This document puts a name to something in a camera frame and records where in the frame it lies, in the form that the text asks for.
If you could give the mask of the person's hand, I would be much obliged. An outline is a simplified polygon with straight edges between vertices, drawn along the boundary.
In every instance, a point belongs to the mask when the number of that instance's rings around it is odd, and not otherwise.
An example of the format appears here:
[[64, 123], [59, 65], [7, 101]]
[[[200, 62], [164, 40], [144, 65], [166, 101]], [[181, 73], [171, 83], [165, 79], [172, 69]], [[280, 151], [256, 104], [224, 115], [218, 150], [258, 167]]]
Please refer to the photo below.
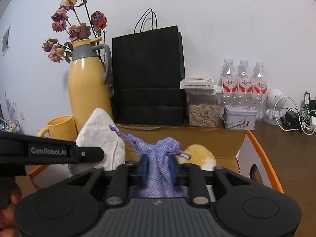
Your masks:
[[14, 221], [14, 209], [20, 200], [21, 189], [17, 184], [15, 184], [14, 189], [11, 191], [11, 203], [6, 209], [1, 210], [1, 237], [20, 236]]

